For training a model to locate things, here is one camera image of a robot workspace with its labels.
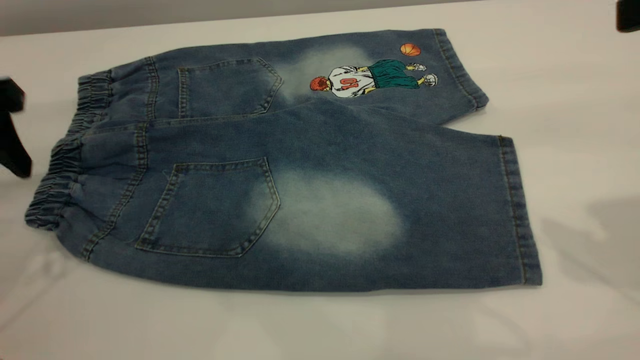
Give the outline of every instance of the jeans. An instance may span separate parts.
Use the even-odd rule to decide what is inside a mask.
[[[376,88],[384,59],[416,87]],[[187,286],[540,285],[513,141],[439,126],[487,102],[441,29],[150,56],[79,80],[26,222]]]

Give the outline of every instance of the black object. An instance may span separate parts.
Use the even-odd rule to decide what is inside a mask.
[[[640,30],[640,0],[618,1],[618,31],[630,33]]]
[[[24,92],[10,78],[0,79],[0,164],[19,177],[31,176],[31,158],[18,134],[9,113],[22,111]]]

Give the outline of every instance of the back pocket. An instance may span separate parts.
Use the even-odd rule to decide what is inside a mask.
[[[282,78],[263,59],[181,67],[179,116],[221,117],[265,113]]]
[[[279,207],[266,158],[175,164],[136,248],[239,258]]]

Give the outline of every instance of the red hair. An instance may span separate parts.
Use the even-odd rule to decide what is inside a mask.
[[[309,87],[311,88],[311,90],[314,90],[314,91],[324,91],[326,88],[329,87],[329,79],[327,79],[324,76],[318,76],[317,78],[311,81],[311,84],[309,84]]]

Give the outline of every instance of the white jersey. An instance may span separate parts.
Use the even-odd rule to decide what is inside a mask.
[[[356,97],[376,87],[371,71],[358,71],[355,66],[341,66],[331,71],[331,91],[337,97]]]

